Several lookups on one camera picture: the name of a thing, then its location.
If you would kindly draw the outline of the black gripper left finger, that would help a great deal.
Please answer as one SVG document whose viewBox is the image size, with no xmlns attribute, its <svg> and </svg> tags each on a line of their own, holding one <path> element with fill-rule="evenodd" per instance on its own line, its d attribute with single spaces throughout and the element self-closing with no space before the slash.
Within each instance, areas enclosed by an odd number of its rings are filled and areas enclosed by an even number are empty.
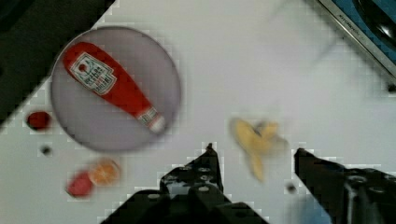
<svg viewBox="0 0 396 224">
<path fill-rule="evenodd" d="M 100 224 L 268 224 L 245 203 L 223 194 L 219 157 L 211 144 L 193 161 L 133 194 Z"/>
</svg>

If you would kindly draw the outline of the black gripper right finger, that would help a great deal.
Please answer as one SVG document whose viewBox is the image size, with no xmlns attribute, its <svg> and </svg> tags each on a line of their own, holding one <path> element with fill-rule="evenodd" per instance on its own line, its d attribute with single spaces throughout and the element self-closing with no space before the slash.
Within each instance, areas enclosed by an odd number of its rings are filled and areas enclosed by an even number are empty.
<svg viewBox="0 0 396 224">
<path fill-rule="evenodd" d="M 346 168 L 303 148 L 294 172 L 327 212 L 332 224 L 396 224 L 396 179 L 374 168 Z"/>
</svg>

